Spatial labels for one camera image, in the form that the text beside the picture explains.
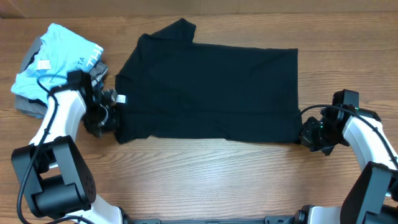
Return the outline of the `black t-shirt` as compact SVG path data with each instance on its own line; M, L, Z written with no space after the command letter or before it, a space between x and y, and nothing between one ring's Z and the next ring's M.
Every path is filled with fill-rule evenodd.
M140 36L116 75L116 140L297 141L298 50L199 44L195 30L180 19Z

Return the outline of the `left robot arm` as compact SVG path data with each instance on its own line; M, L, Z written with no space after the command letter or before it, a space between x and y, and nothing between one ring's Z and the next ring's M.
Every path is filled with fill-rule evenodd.
M17 215L22 201L38 218L52 223L131 223L130 217L96 193L96 184L76 144L79 124L99 138L119 126L116 90L103 90L81 70L68 73L63 85L44 88L48 109L27 146L15 149L11 161L20 183Z

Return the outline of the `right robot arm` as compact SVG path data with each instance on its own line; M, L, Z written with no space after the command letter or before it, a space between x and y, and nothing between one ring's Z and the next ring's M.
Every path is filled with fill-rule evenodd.
M305 205L290 223L397 223L397 153L387 140L376 112L359 107L356 91L341 90L331 105L319 105L322 118L303 124L299 143L312 152L331 154L338 144L352 148L361 174L339 207Z

